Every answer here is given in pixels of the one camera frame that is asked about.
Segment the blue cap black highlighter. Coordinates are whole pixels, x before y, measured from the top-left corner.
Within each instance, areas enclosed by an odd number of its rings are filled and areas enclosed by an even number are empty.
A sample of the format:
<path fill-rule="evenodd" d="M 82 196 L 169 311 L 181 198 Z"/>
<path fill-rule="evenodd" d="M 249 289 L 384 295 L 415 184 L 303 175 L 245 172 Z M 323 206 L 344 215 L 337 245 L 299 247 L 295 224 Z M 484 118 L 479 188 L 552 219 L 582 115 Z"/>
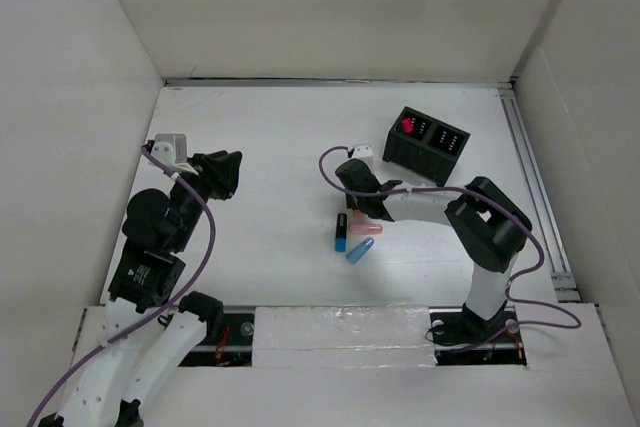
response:
<path fill-rule="evenodd" d="M 341 212 L 336 216 L 334 251 L 344 253 L 347 248 L 348 216 Z"/>

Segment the pink translucent correction tape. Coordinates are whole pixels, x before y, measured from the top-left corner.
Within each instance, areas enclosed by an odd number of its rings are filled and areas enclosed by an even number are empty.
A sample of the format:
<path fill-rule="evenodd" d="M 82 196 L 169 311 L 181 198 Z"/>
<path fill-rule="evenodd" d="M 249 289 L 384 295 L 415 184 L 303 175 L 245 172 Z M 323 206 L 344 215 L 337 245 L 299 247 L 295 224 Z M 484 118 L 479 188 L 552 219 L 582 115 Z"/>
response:
<path fill-rule="evenodd" d="M 381 234 L 383 230 L 383 226 L 376 223 L 351 223 L 349 225 L 349 232 L 359 236 L 378 235 Z"/>

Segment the pink cap black highlighter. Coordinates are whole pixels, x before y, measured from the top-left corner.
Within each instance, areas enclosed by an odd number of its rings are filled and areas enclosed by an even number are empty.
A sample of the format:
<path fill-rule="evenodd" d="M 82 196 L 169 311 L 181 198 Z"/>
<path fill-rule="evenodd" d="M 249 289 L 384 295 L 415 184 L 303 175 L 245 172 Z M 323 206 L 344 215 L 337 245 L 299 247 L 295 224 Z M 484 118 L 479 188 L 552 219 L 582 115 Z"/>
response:
<path fill-rule="evenodd" d="M 401 121 L 402 131 L 404 134 L 409 135 L 414 131 L 414 121 L 412 118 L 404 118 Z"/>

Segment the blue translucent correction tape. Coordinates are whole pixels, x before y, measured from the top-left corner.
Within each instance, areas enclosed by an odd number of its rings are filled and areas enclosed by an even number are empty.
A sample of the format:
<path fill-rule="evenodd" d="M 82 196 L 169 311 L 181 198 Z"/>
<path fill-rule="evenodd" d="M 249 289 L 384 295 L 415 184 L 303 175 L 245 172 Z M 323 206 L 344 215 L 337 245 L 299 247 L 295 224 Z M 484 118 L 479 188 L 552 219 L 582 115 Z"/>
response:
<path fill-rule="evenodd" d="M 367 237 L 355 246 L 347 255 L 346 260 L 350 265 L 358 263 L 362 257 L 373 247 L 375 240 Z"/>

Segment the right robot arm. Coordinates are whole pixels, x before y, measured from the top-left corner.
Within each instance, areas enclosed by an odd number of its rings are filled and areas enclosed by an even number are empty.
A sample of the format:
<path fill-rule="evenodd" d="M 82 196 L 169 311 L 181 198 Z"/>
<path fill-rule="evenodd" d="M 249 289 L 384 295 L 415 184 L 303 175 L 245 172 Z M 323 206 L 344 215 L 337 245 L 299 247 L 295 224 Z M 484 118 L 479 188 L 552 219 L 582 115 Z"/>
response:
<path fill-rule="evenodd" d="M 476 341 L 497 331 L 508 278 L 532 223 L 495 183 L 477 176 L 464 192 L 420 193 L 416 186 L 398 180 L 379 182 L 360 159 L 346 161 L 335 175 L 348 191 L 348 205 L 372 219 L 451 227 L 474 263 L 460 324 Z"/>

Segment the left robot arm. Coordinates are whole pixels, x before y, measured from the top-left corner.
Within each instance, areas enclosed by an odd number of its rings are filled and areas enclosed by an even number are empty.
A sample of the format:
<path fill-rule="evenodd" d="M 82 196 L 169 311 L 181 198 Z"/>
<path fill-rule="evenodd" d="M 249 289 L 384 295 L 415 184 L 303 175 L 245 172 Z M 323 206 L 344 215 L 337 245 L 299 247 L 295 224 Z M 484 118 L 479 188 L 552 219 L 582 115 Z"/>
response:
<path fill-rule="evenodd" d="M 102 337 L 54 384 L 28 420 L 31 426 L 141 426 L 150 404 L 189 352 L 224 334 L 221 301 L 176 286 L 179 258 L 201 218 L 209 224 L 199 277 L 216 240 L 207 203 L 235 194 L 242 154 L 225 150 L 177 161 L 166 142 L 141 154 L 174 185 L 169 193 L 145 189 L 126 208 L 126 238 L 108 288 Z"/>

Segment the black two-compartment organizer box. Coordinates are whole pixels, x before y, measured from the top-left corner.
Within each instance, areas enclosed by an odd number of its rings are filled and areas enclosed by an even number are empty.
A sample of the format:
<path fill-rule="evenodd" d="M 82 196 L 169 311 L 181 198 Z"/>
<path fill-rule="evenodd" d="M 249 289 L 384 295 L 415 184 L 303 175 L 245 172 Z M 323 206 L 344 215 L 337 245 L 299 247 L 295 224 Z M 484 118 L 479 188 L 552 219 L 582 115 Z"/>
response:
<path fill-rule="evenodd" d="M 404 118 L 414 121 L 414 131 L 409 135 L 402 131 Z M 443 187 L 470 137 L 462 129 L 405 106 L 388 131 L 382 160 Z"/>

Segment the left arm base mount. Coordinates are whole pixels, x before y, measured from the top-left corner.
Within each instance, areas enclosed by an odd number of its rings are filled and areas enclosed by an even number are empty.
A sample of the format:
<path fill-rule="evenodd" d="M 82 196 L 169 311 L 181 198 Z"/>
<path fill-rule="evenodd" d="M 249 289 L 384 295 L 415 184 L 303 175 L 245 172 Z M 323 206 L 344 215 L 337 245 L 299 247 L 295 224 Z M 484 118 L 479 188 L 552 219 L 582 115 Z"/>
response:
<path fill-rule="evenodd" d="M 248 367 L 252 363 L 255 309 L 227 308 L 223 302 L 204 293 L 192 291 L 175 310 L 160 315 L 157 322 L 168 329 L 172 318 L 182 311 L 203 317 L 206 336 L 190 349 L 179 367 Z"/>

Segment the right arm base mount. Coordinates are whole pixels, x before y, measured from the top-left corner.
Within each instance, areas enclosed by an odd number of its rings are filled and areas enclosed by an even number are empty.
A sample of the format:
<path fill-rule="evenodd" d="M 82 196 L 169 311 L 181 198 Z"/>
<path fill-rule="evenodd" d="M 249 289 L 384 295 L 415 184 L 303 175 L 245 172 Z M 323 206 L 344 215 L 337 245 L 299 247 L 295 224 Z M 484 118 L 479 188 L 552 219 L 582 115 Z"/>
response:
<path fill-rule="evenodd" d="M 507 331 L 493 338 L 506 323 L 516 320 L 513 311 L 506 311 L 488 332 L 472 333 L 463 325 L 461 311 L 436 311 L 424 337 L 434 345 L 435 361 L 439 367 L 525 366 L 526 353 L 519 332 Z"/>

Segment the aluminium rail right side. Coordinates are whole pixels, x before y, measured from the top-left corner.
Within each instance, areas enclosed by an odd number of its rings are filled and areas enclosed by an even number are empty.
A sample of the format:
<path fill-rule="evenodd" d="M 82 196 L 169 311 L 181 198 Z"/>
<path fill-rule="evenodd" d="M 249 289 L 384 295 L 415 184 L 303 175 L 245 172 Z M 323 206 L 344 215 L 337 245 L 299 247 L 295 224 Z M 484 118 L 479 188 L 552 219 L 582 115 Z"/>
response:
<path fill-rule="evenodd" d="M 559 229 L 529 140 L 516 94 L 510 85 L 498 89 L 515 150 L 528 186 L 537 225 L 537 237 L 545 249 L 546 265 L 560 303 L 581 303 L 582 298 L 566 256 Z"/>

